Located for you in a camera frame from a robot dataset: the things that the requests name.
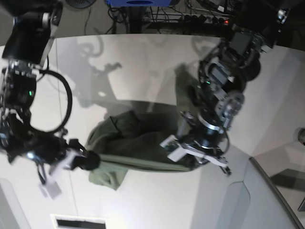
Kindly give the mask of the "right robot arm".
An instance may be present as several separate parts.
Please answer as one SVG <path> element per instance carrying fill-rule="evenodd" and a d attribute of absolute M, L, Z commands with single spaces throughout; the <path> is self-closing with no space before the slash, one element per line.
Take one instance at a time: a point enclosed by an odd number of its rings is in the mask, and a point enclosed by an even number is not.
<path fill-rule="evenodd" d="M 8 161 L 33 153 L 35 163 L 55 165 L 72 153 L 72 161 L 67 164 L 70 170 L 98 168 L 101 160 L 95 152 L 85 149 L 77 139 L 64 139 L 65 125 L 72 111 L 72 91 L 61 74 L 43 67 L 61 21 L 63 3 L 60 0 L 3 0 L 0 9 L 13 18 L 13 29 L 2 53 L 8 66 L 0 72 L 0 146 L 6 151 Z M 30 108 L 38 75 L 58 79 L 68 99 L 62 122 L 49 131 L 31 125 Z"/>

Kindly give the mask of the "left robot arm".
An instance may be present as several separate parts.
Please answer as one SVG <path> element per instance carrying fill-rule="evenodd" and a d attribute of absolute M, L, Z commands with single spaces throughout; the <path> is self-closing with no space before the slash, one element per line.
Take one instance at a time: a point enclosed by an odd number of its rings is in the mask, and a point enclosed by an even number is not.
<path fill-rule="evenodd" d="M 260 73 L 260 55 L 272 49 L 296 0 L 239 0 L 229 19 L 230 33 L 199 61 L 196 86 L 187 96 L 194 111 L 181 111 L 183 124 L 175 141 L 183 156 L 198 163 L 227 165 L 228 130 L 244 101 L 247 83 Z"/>

